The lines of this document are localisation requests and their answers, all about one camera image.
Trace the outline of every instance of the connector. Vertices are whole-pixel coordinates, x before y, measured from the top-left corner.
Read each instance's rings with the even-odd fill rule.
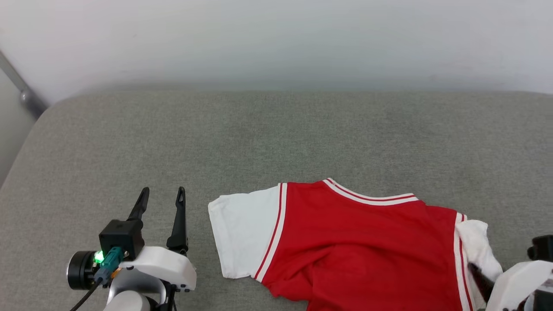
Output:
[[[111,274],[117,270],[119,264],[123,261],[123,249],[112,247],[106,258],[100,263],[100,269],[94,274],[94,281],[98,282],[101,278],[101,285],[105,285],[111,279]]]

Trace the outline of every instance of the cable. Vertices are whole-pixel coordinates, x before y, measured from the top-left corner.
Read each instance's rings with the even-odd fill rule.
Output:
[[[82,304],[85,303],[85,301],[90,297],[90,295],[92,295],[92,293],[96,290],[96,288],[98,288],[98,285],[100,285],[100,283],[102,283],[102,278],[99,278],[95,283],[94,285],[88,290],[88,292],[81,298],[81,300],[79,302],[77,302],[77,304],[71,308],[70,311],[75,311],[77,309],[79,309]]]

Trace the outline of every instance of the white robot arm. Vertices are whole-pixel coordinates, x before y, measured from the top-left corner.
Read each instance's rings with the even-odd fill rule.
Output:
[[[469,264],[486,311],[553,311],[553,235],[538,236],[532,244],[532,261],[517,263],[495,282]]]
[[[77,310],[98,287],[109,287],[105,311],[176,310],[175,293],[196,288],[196,271],[186,257],[186,211],[184,188],[175,202],[177,211],[167,248],[144,246],[142,214],[148,204],[144,188],[126,221],[112,220],[100,233],[101,251],[76,252],[67,266],[72,289],[88,289],[71,311]],[[158,294],[159,299],[145,293]]]

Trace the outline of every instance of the jersey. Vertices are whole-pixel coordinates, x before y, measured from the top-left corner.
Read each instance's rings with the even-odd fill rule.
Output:
[[[224,277],[316,310],[473,311],[455,210],[374,198],[328,178],[222,195],[208,206]]]

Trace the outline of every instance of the gray couch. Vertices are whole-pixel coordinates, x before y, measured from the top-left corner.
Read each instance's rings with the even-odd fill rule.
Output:
[[[0,190],[0,309],[69,310],[78,250],[150,187],[143,236],[164,246],[186,188],[197,288],[179,310],[305,310],[221,276],[207,204],[332,177],[373,196],[413,192],[489,223],[505,268],[551,234],[553,96],[510,93],[126,92],[66,100],[27,138]],[[98,290],[82,310],[102,310]]]

